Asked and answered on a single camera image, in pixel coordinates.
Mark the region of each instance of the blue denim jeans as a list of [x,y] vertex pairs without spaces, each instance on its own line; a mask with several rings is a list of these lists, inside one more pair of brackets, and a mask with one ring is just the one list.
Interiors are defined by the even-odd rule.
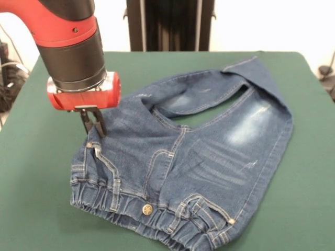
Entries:
[[[197,126],[172,118],[246,91]],[[213,250],[236,239],[259,207],[284,154],[293,119],[257,58],[170,76],[104,112],[73,157],[71,205],[161,241]]]

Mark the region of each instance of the metal button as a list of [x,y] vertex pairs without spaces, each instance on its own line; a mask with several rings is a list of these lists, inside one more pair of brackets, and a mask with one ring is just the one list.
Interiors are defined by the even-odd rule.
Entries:
[[234,225],[235,222],[236,222],[236,220],[233,219],[233,218],[230,218],[230,219],[228,220],[228,223],[229,223],[229,224],[232,224],[232,225]]
[[144,215],[151,215],[153,211],[152,205],[145,204],[142,208],[142,212]]

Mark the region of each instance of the elastic waistband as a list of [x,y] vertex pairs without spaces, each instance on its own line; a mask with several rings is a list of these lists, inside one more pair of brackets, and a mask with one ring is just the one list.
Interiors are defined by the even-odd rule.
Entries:
[[204,251],[225,244],[225,240],[211,232],[203,218],[200,219],[196,215],[183,217],[180,216],[180,212],[173,212],[154,204],[150,204],[152,213],[145,215],[142,209],[147,205],[146,201],[122,192],[119,193],[117,209],[114,210],[115,196],[109,187],[91,184],[88,181],[71,182],[71,186],[72,206],[160,241],[171,250]]

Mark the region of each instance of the green table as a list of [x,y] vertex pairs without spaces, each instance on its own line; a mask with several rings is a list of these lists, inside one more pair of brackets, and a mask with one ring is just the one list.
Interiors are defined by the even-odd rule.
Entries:
[[[295,128],[259,211],[219,250],[335,249],[335,105],[298,53],[106,53],[123,94],[171,74],[258,55],[290,106]],[[71,158],[85,137],[79,114],[56,111],[38,60],[0,132],[0,250],[168,250],[70,206]]]

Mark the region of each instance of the white wall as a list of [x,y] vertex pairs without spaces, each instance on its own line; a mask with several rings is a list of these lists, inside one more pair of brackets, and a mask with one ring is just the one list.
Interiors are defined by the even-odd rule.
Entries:
[[215,10],[212,51],[297,51],[315,74],[330,63],[334,0],[216,0]]
[[[95,4],[104,50],[130,51],[127,20],[122,19],[126,1],[95,0]],[[216,0],[210,50],[298,51],[317,74],[317,68],[328,65],[335,50],[334,9],[333,0]],[[26,26],[7,13],[0,14],[0,23],[32,69],[38,51]],[[7,41],[2,31],[0,36]]]

